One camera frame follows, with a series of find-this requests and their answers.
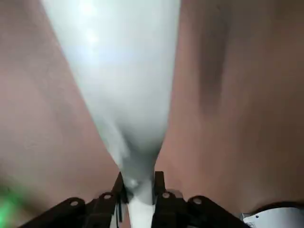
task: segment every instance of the metal screw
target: metal screw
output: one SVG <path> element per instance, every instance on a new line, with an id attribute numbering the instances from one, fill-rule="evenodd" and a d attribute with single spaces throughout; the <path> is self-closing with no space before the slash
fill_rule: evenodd
<path id="1" fill-rule="evenodd" d="M 108 200 L 110 199 L 112 196 L 111 195 L 104 195 L 104 199 Z"/>
<path id="2" fill-rule="evenodd" d="M 76 206 L 76 205 L 78 205 L 78 202 L 77 201 L 73 201 L 70 204 L 71 204 L 71 206 Z"/>
<path id="3" fill-rule="evenodd" d="M 168 193 L 168 192 L 164 192 L 163 194 L 162 194 L 162 197 L 164 197 L 164 198 L 169 198 L 170 197 L 170 194 Z"/>
<path id="4" fill-rule="evenodd" d="M 201 200 L 199 198 L 194 198 L 193 202 L 195 204 L 201 204 Z"/>

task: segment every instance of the black mechanical part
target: black mechanical part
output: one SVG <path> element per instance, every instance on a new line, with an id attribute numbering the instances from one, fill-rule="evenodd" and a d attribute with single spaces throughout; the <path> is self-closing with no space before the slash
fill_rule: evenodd
<path id="1" fill-rule="evenodd" d="M 250 228 L 203 196 L 187 202 L 166 190 L 164 174 L 155 172 L 156 194 L 152 228 Z M 127 204 L 121 173 L 110 192 L 85 204 L 69 198 L 19 228 L 118 228 Z"/>

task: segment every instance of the skin-colored surface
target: skin-colored surface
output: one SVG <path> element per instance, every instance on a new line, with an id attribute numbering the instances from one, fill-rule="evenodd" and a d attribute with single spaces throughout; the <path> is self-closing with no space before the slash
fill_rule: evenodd
<path id="1" fill-rule="evenodd" d="M 183 1 L 161 157 L 187 197 L 235 214 L 304 199 L 303 12 L 297 0 Z"/>
<path id="2" fill-rule="evenodd" d="M 233 213 L 302 199 L 302 4 L 234 1 L 225 35 L 226 25 L 209 18 L 229 6 L 185 2 L 169 129 L 156 169 L 185 197 L 203 194 Z M 214 64 L 222 62 L 219 71 Z M 3 177 L 24 185 L 44 207 L 109 189 L 118 169 L 37 0 L 0 1 L 0 94 Z"/>

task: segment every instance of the white cylindrical object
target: white cylindrical object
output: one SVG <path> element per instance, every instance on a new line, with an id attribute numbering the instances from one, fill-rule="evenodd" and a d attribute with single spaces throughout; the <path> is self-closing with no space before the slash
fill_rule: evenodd
<path id="1" fill-rule="evenodd" d="M 304 210 L 274 208 L 243 219 L 252 228 L 303 228 Z"/>
<path id="2" fill-rule="evenodd" d="M 141 212 L 152 218 L 154 165 L 167 128 L 180 1 L 41 1 L 133 195 L 129 213 L 137 227 Z"/>

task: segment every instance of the green light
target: green light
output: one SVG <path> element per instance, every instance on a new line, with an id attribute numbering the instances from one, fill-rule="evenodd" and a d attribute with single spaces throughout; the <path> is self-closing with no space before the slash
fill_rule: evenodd
<path id="1" fill-rule="evenodd" d="M 17 195 L 10 194 L 0 205 L 0 228 L 7 227 L 7 220 L 16 209 L 19 198 Z"/>

